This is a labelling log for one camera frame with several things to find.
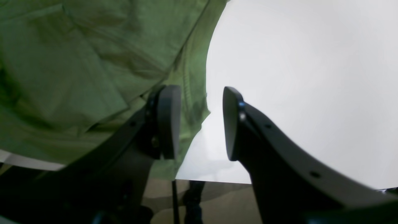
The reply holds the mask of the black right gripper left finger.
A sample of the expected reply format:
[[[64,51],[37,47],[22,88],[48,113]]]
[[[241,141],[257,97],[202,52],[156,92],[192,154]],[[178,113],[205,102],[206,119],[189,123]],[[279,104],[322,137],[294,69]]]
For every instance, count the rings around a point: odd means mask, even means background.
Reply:
[[[161,86],[109,139],[59,171],[1,175],[1,217],[18,224],[135,224],[155,160],[179,151],[181,87]]]

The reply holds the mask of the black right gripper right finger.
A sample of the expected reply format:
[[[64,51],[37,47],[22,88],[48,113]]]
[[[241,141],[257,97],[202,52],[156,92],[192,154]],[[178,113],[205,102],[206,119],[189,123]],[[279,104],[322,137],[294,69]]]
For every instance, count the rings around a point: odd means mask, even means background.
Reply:
[[[289,139],[233,87],[223,91],[226,151],[252,182],[264,224],[396,224],[397,195],[364,186]]]

